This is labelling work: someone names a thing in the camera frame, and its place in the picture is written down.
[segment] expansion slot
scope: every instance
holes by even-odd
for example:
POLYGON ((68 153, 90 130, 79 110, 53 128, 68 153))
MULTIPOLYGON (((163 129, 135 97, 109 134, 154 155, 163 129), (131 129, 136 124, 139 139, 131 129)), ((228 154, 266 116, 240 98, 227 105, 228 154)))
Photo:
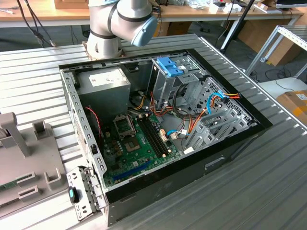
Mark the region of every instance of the expansion slot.
POLYGON ((154 149, 154 152, 158 158, 162 157, 163 154, 167 155, 168 151, 166 149, 165 144, 156 133, 154 127, 148 118, 143 118, 142 120, 138 120, 138 124, 144 132, 149 144, 154 149))
POLYGON ((131 176, 132 174, 134 173, 137 173, 143 169, 146 169, 147 165, 150 163, 150 161, 146 162, 145 164, 143 165, 139 165, 138 167, 135 167, 134 169, 130 169, 129 171, 127 172, 123 172, 121 173, 120 175, 116 175, 113 177, 113 180, 120 180, 120 179, 123 179, 125 177, 128 177, 128 176, 131 176))

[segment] circuit board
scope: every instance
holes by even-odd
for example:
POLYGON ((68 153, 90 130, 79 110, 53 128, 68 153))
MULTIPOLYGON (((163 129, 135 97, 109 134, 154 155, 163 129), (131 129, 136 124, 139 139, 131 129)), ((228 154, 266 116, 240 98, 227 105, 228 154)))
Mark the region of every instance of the circuit board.
POLYGON ((17 186, 17 181, 18 180, 15 180, 15 181, 11 181, 11 182, 8 182, 6 184, 0 185, 0 192, 17 186))
MULTIPOLYGON (((159 132, 161 125, 157 118, 151 115, 148 119, 154 124, 156 132, 159 132)), ((110 155, 116 153, 116 157, 110 157, 110 155, 104 156, 108 168, 104 174, 104 181, 107 187, 132 178, 180 156, 176 147, 169 142, 168 145, 165 144, 168 154, 164 157, 158 157, 146 138, 146 134, 141 129, 139 122, 133 119, 132 123, 136 132, 135 137, 128 137, 121 140, 118 138, 115 127, 110 124, 110 135, 105 139, 105 150, 109 151, 110 155)))

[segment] yellow wire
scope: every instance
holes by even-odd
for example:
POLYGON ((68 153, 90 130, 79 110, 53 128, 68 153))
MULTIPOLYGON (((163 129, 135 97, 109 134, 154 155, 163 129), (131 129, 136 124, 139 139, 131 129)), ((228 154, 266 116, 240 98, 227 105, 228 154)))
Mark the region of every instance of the yellow wire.
POLYGON ((138 107, 136 107, 135 110, 139 110, 139 109, 141 109, 141 108, 143 107, 144 98, 145 98, 145 97, 143 96, 142 101, 141 101, 141 104, 140 104, 138 107))
POLYGON ((239 95, 238 93, 235 94, 231 94, 231 93, 224 93, 225 95, 229 95, 229 96, 234 96, 234 95, 239 95))

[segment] motherboard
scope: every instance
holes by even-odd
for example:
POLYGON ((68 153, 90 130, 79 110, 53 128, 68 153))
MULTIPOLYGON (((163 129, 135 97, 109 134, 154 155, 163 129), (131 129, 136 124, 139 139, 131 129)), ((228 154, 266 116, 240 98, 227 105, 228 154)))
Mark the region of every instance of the motherboard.
POLYGON ((163 142, 163 129, 155 115, 124 120, 110 123, 103 130, 106 136, 104 159, 108 168, 104 181, 108 187, 180 156, 171 140, 163 142), (135 134, 123 137, 123 131, 130 131, 130 124, 135 134))

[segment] gray fixture block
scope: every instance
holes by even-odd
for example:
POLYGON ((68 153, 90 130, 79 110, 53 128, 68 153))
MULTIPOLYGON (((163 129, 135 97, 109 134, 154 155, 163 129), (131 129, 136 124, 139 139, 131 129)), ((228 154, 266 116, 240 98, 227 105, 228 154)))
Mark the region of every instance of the gray fixture block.
POLYGON ((17 177, 16 180, 17 184, 21 187, 21 186, 26 186, 27 184, 37 180, 37 177, 34 172, 30 172, 20 177, 17 177))
POLYGON ((11 136, 0 139, 0 217, 45 199, 68 187, 50 124, 36 122, 18 131, 14 113, 0 115, 1 128, 11 136), (31 155, 22 154, 28 149, 31 155))
POLYGON ((19 199, 23 202, 31 201, 33 198, 36 198, 37 196, 39 196, 39 189, 37 185, 35 185, 31 188, 27 188, 19 192, 18 195, 19 195, 19 199))
POLYGON ((7 113, 0 115, 0 128, 6 129, 10 137, 0 139, 4 147, 9 148, 12 146, 12 138, 15 141, 15 144, 18 146, 24 157, 28 157, 31 155, 30 149, 25 143, 23 137, 17 129, 17 118, 14 113, 7 113))
POLYGON ((51 177, 47 174, 47 172, 44 172, 46 184, 50 191, 58 187, 61 187, 61 185, 63 184, 61 173, 59 172, 59 169, 56 168, 56 171, 57 171, 57 174, 55 177, 53 176, 51 177))

